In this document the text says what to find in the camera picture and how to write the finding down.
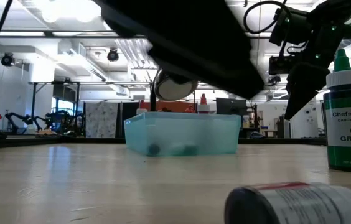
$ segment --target transparent plastic container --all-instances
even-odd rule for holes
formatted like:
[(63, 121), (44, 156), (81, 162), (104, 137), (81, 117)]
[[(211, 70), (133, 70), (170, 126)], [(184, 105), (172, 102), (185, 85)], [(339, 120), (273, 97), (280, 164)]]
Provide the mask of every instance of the transparent plastic container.
[(234, 154), (238, 115), (148, 112), (124, 121), (126, 144), (147, 156)]

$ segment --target workbench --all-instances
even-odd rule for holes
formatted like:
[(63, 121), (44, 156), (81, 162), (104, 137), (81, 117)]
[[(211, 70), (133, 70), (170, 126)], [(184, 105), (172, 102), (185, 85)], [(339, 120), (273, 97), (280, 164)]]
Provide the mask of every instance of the workbench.
[(351, 188), (351, 173), (328, 170), (322, 146), (191, 157), (145, 157), (124, 144), (4, 148), (0, 223), (219, 224), (233, 188), (289, 181)]

